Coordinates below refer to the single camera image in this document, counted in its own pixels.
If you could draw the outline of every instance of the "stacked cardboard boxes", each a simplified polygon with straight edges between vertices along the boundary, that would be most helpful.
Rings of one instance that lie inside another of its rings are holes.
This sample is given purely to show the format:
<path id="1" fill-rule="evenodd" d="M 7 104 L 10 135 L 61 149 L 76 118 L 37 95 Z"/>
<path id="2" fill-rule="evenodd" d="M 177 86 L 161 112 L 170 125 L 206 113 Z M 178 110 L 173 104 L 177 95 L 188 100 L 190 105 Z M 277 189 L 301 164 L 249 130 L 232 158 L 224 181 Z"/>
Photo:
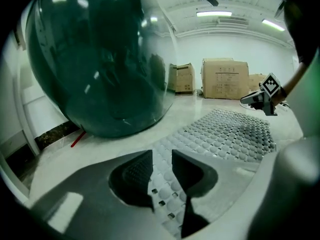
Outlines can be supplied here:
<path id="1" fill-rule="evenodd" d="M 249 93 L 248 63 L 233 59 L 203 59 L 203 96 L 211 99 L 240 100 Z"/>
<path id="2" fill-rule="evenodd" d="M 250 91 L 257 91 L 260 89 L 259 83 L 262 82 L 267 76 L 264 74 L 250 74 L 249 75 L 249 89 Z"/>
<path id="3" fill-rule="evenodd" d="M 192 64 L 178 66 L 176 69 L 175 93 L 192 95 L 195 88 L 195 70 Z"/>

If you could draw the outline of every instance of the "dotted gel surface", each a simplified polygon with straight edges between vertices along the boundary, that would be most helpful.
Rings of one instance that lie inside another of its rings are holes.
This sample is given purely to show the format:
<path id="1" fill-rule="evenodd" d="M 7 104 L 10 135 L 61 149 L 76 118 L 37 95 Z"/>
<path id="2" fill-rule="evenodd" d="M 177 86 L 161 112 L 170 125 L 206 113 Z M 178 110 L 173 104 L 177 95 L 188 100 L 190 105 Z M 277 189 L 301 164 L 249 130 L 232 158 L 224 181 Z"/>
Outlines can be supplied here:
<path id="1" fill-rule="evenodd" d="M 202 198 L 191 200 L 194 211 L 212 223 L 239 198 L 255 174 L 238 173 L 235 168 L 241 168 L 247 162 L 255 163 L 257 167 L 267 153 L 276 151 L 276 144 L 269 122 L 214 109 L 145 149 L 153 150 L 153 174 L 148 194 L 153 200 L 155 216 L 173 236 L 180 239 L 187 196 L 172 172 L 173 149 L 194 152 L 213 160 L 226 160 L 217 170 L 219 178 L 214 187 L 215 194 L 210 195 L 209 192 Z"/>

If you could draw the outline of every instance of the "large dark green sphere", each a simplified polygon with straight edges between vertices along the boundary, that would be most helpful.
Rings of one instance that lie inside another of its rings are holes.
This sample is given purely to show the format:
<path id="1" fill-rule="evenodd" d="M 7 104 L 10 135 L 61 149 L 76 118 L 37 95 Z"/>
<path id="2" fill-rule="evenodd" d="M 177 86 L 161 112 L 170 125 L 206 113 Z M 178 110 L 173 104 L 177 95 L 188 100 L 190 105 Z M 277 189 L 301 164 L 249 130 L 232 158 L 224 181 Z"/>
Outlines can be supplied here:
<path id="1" fill-rule="evenodd" d="M 61 112 L 86 132 L 130 135 L 156 123 L 172 104 L 173 32 L 154 3 L 33 1 L 26 26 L 33 73 Z"/>

